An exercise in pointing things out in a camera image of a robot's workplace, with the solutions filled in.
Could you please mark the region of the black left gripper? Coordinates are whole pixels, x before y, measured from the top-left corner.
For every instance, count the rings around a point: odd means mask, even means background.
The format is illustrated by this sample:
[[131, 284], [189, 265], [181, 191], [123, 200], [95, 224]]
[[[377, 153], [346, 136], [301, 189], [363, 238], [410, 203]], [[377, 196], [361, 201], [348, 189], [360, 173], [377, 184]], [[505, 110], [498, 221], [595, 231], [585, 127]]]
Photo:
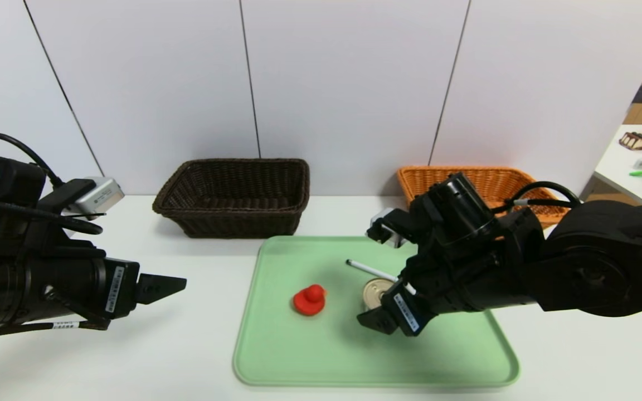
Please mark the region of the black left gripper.
[[87, 320], [127, 316], [186, 289], [183, 277], [139, 274], [139, 264], [110, 257], [47, 257], [31, 266], [28, 321], [78, 315]]

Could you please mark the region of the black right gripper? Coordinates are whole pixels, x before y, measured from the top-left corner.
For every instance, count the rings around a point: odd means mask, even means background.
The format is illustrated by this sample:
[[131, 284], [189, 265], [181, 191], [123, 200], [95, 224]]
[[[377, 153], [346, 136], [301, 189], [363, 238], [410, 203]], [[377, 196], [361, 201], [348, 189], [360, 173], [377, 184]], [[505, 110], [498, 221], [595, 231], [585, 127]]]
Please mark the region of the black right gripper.
[[418, 336], [438, 315], [463, 310], [446, 261], [433, 256], [413, 256], [390, 291], [382, 296], [382, 307], [359, 313], [357, 321], [385, 335], [392, 335], [399, 327], [406, 336]]

